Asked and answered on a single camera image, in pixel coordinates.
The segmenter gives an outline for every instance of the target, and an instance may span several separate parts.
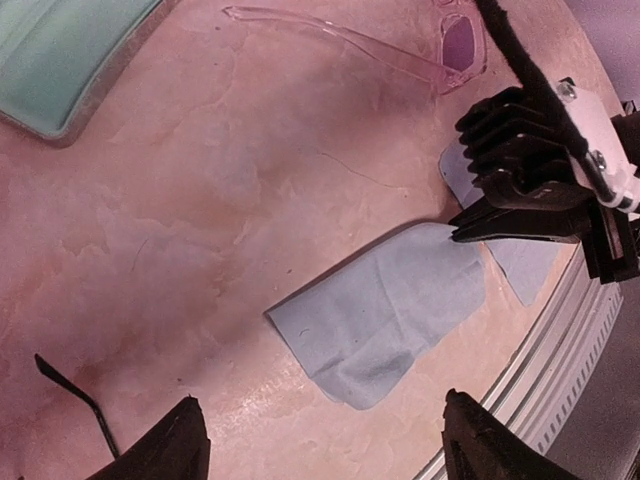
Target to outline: folded cloth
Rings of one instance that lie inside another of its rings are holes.
[[[331,399],[373,407],[483,304],[478,247],[453,243],[451,232],[411,226],[266,312]]]
[[[482,197],[482,190],[472,185],[474,175],[467,171],[469,160],[456,140],[442,154],[440,171],[462,208]],[[535,240],[490,240],[487,246],[502,268],[511,288],[523,305],[533,304],[549,276],[560,245]]]

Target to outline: table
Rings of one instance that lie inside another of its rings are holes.
[[[434,54],[424,1],[268,4]],[[549,78],[619,112],[563,2],[502,4]],[[515,79],[489,42],[487,71],[435,97],[337,39],[234,23],[225,5],[184,0],[71,148],[0,126],[3,478],[84,478],[110,461],[36,352],[95,396],[122,449],[191,394],[211,478],[412,478],[441,445],[446,391],[490,388],[574,251],[525,309],[481,247],[484,306],[375,408],[329,401],[262,312],[394,227],[455,215],[437,169],[453,124]]]

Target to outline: black object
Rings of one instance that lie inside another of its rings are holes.
[[[442,440],[449,480],[579,480],[528,447],[466,393],[447,393]]]
[[[115,461],[87,480],[206,480],[211,442],[193,397],[183,398],[162,420],[120,455],[98,404],[60,372],[35,355],[38,370],[86,402],[100,424]]]
[[[464,155],[471,160],[469,171],[477,175],[474,186],[484,197],[450,222],[458,227],[453,240],[582,242],[591,278],[604,284],[639,276],[640,225],[632,226],[626,214],[601,205],[614,199],[613,192],[506,12],[496,0],[476,0],[476,5],[522,88],[507,88],[476,103],[456,124],[467,147]],[[570,78],[564,81],[573,84]],[[613,124],[627,156],[640,162],[640,116],[616,117]],[[578,184],[570,158],[579,163],[593,192]]]

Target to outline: gray floor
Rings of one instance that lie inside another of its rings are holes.
[[[625,478],[640,449],[640,279],[607,346],[547,457],[584,480]]]

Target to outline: screw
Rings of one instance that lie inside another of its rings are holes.
[[[598,167],[598,169],[607,169],[607,161],[604,159],[604,156],[602,155],[602,152],[600,150],[589,152],[589,157],[591,158],[591,161],[596,164],[596,167]]]
[[[565,102],[573,102],[578,95],[575,88],[569,82],[560,82],[557,88],[558,94]]]

